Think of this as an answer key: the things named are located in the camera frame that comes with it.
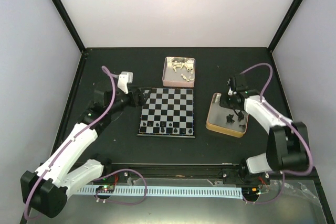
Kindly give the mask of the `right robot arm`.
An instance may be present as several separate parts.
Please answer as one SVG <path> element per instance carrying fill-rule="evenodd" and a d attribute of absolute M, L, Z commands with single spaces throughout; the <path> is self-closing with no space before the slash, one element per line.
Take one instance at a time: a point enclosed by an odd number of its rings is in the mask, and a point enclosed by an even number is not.
<path fill-rule="evenodd" d="M 228 86 L 228 93 L 221 99 L 221 103 L 232 110 L 246 112 L 268 134 L 266 151 L 241 161 L 239 179 L 250 184 L 261 173 L 283 172 L 296 176 L 310 174 L 313 161 L 306 125 L 280 114 L 257 90 L 249 89 L 244 74 L 230 77 Z"/>

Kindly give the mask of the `black chess king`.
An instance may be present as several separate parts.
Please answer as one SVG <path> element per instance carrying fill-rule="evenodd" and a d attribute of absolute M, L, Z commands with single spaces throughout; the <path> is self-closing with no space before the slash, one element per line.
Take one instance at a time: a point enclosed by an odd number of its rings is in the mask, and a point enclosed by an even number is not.
<path fill-rule="evenodd" d="M 160 123 L 160 127 L 161 127 L 160 132 L 161 133 L 165 133 L 166 123 L 165 122 L 161 122 Z"/>

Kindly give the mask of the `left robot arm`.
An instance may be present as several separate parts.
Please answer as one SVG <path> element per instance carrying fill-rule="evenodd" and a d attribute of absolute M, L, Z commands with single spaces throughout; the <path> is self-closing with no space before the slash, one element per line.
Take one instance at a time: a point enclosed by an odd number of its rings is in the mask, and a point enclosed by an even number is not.
<path fill-rule="evenodd" d="M 85 184 L 96 179 L 108 181 L 113 174 L 111 161 L 99 154 L 79 168 L 71 168 L 111 123 L 112 114 L 126 106 L 142 106 L 145 100 L 142 88 L 130 87 L 127 93 L 119 88 L 115 91 L 97 88 L 88 107 L 60 147 L 34 172 L 27 170 L 22 174 L 20 186 L 26 208 L 54 218 L 63 210 L 67 200 Z"/>

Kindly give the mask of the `black and grey chessboard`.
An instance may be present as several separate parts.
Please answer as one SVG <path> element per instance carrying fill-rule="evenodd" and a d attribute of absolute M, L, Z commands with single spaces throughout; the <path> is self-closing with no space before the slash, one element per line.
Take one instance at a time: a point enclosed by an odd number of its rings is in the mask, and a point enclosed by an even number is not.
<path fill-rule="evenodd" d="M 142 126 L 143 122 L 153 126 Z M 160 123 L 165 122 L 165 133 L 160 132 Z M 194 138 L 194 90 L 184 88 L 152 88 L 150 97 L 142 106 L 138 135 Z"/>

